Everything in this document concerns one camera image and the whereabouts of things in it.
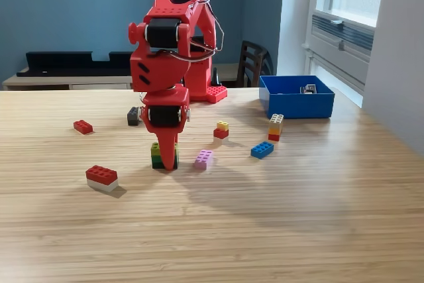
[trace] blue plastic bin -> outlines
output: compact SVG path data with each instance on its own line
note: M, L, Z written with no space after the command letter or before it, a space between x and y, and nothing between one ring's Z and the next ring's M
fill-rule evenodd
M300 93L300 87L315 84L317 93ZM266 116L282 114L285 119L331 117L334 92L316 76L261 76L259 98Z

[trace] wire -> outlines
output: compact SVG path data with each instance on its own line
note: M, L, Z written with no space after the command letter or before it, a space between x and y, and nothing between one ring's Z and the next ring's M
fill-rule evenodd
M207 5L207 8L209 9L209 11L211 12L213 18L214 18L214 22L218 25L219 30L221 31L222 34L222 38L221 38L221 47L220 48L211 48L210 46L206 45L206 44L201 44L198 43L196 41L190 40L190 44L194 45L194 46L198 46L206 51L208 51L208 53L206 53L203 56L198 56L198 57L189 57L189 56L182 56L180 54L178 54L176 51L173 50L165 50L165 49L161 49L153 54L149 54L148 56L151 58L157 57L159 55L162 54L169 54L170 56L173 56L174 58L181 60L181 61L186 61L186 62L201 62L204 60L209 59L210 57L214 56L217 52L222 51L223 47L224 47L224 30L221 28L221 25L219 24L218 21L218 17L216 16L216 14L213 12L211 4L210 4L211 0L198 0L195 1L194 3L190 3L188 5L189 9L192 9L194 7L195 3L199 3L200 5Z

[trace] red robot arm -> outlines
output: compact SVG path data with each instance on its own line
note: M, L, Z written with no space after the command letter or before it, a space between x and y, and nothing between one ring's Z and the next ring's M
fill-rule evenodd
M168 170L174 165L174 141L184 128L189 100L208 100L217 90L219 99L227 96L224 87L211 89L215 19L209 0L155 0L142 23L129 25L130 42L138 42L130 60L132 87L147 92L142 119L157 135ZM196 26L203 33L201 42L193 37Z

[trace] green lego brick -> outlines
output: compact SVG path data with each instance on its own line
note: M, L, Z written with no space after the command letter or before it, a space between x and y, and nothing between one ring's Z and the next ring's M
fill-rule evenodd
M160 156L152 156L152 162L162 162L162 159L160 158Z
M152 156L160 156L160 148L157 142L154 142L152 144L152 147L150 148L150 153Z
M174 169L177 169L179 164L180 164L180 157L177 154L174 157ZM164 163L162 162L162 159L160 158L160 156L152 156L152 168L165 169Z
M178 143L175 143L174 152L175 152L175 154L178 153ZM160 156L160 147L159 147L159 144L157 142L154 142L152 144L152 147L150 147L150 155L151 156Z
M165 169L165 166L161 162L153 162L152 168L153 169Z

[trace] red lego brick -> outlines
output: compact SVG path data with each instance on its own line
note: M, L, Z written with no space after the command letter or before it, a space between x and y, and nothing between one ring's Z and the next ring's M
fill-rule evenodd
M216 102L227 97L227 88L225 86L209 86L206 89L206 100L209 103L215 104Z
M93 180L94 182L99 182L103 185L110 185L116 179L118 179L118 174L116 171L97 165L87 170L85 172L85 176L88 180Z
M280 141L280 136L279 135L268 134L268 139L270 141L278 142L278 141Z
M229 135L230 131L224 131L222 129L214 129L213 130L213 136L217 137L219 139L224 139Z
M74 129L76 129L77 131L79 131L81 134L84 134L84 135L91 133L93 131L93 127L89 123L83 120L76 121L74 123Z

